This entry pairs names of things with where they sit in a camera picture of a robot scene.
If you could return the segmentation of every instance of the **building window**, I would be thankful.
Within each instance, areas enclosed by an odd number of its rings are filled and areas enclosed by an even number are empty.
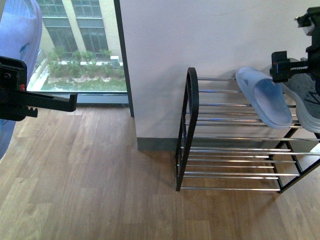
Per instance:
[[[107,38],[103,28],[80,28],[87,51],[95,53],[98,59],[103,59],[101,50],[108,50]]]
[[[66,17],[62,0],[37,0],[44,17]]]
[[[72,0],[77,18],[102,18],[98,0]]]
[[[56,48],[63,47],[66,57],[70,58],[78,48],[70,27],[47,27]]]

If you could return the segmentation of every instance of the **chrome rod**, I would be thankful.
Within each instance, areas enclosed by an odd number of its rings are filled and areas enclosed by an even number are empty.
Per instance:
[[[186,190],[238,190],[238,191],[280,191],[279,188],[232,188],[232,187],[199,187],[199,186],[182,186]]]
[[[224,112],[224,111],[220,111],[220,112],[210,112],[210,111],[200,111],[199,112],[199,115],[200,114],[208,114],[208,115],[257,115],[257,113],[256,112]],[[291,116],[292,117],[296,117],[297,116],[297,114],[295,114],[295,113],[292,113],[291,114]]]
[[[276,176],[201,176],[201,175],[186,175],[184,178],[210,178],[210,179],[268,179],[268,180],[277,180],[279,179]]]
[[[267,125],[265,124],[221,124],[221,123],[197,123],[197,126],[211,126],[211,127],[264,127],[264,128],[269,128]],[[290,126],[289,128],[291,129],[301,129],[303,128],[300,125],[297,126]]]
[[[240,90],[204,90],[200,89],[199,93],[211,93],[211,94],[241,94]]]
[[[193,153],[230,153],[229,150],[221,151],[221,150],[190,150]],[[254,154],[252,151],[231,151],[234,154]],[[277,154],[277,155],[311,155],[311,156],[320,156],[320,152],[276,152],[276,151],[266,151],[266,152],[257,152],[257,154]]]
[[[220,166],[220,165],[190,165],[187,164],[187,167],[202,167],[202,168],[236,168],[236,169],[273,169],[273,166]]]
[[[192,146],[190,148],[191,150],[205,150],[205,151],[217,151],[217,150],[228,150],[228,151],[237,151],[237,150],[243,150],[243,151],[277,151],[277,152],[290,152],[290,149],[281,149],[281,148],[237,148],[237,147],[196,147]]]
[[[235,78],[214,78],[214,77],[198,77],[199,81],[235,81]]]
[[[245,140],[245,141],[315,141],[318,138],[280,138],[280,137],[228,137],[228,136],[193,136],[193,139],[214,139],[214,140]]]
[[[184,175],[244,175],[244,176],[300,176],[298,173],[252,173],[252,172],[211,172],[211,171],[185,171]]]
[[[245,118],[209,118],[198,117],[198,121],[206,122],[242,122],[242,123],[262,123],[260,119],[245,119]]]
[[[268,155],[252,155],[252,156],[243,156],[243,155],[204,155],[204,154],[189,154],[189,157],[205,157],[205,158],[255,158],[255,159],[267,159]]]
[[[223,160],[223,159],[197,159],[190,158],[189,162],[205,162],[205,163],[266,163],[266,164],[294,164],[296,161],[280,161],[280,160]]]
[[[252,107],[251,104],[245,103],[214,103],[214,102],[200,102],[199,106],[210,107]],[[287,105],[288,108],[296,108],[296,105]]]

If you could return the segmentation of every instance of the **slipper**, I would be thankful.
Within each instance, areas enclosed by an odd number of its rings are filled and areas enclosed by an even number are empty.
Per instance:
[[[27,84],[35,67],[42,35],[42,14],[36,0],[6,0],[0,21],[0,56],[27,66]],[[0,119],[0,159],[6,153],[15,121]]]
[[[274,129],[286,129],[292,115],[285,102],[280,83],[252,67],[241,67],[235,74],[236,82],[260,119]]]

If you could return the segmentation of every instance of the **shoe rack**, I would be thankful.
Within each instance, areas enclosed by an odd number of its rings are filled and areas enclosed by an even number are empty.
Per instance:
[[[217,99],[229,101],[210,102]],[[187,70],[175,152],[177,191],[283,193],[320,165],[315,147],[320,134],[300,125],[294,104],[288,105],[290,128],[276,130],[266,126],[248,102],[237,102],[240,99],[244,96],[235,79],[198,77],[195,68]]]

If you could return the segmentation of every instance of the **window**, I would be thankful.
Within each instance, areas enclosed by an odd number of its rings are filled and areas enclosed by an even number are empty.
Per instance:
[[[62,47],[66,58],[70,58],[78,48],[70,27],[47,27],[56,48]]]
[[[73,0],[75,15],[78,18],[101,18],[98,0]]]
[[[95,53],[99,60],[105,58],[102,50],[108,50],[105,30],[103,28],[81,28],[84,45],[87,51]]]
[[[66,17],[62,0],[37,0],[44,17]]]
[[[128,102],[114,1],[37,1],[45,26],[40,47],[46,59],[39,59],[27,90],[86,97],[109,93],[122,96],[114,103],[124,103],[124,97]]]

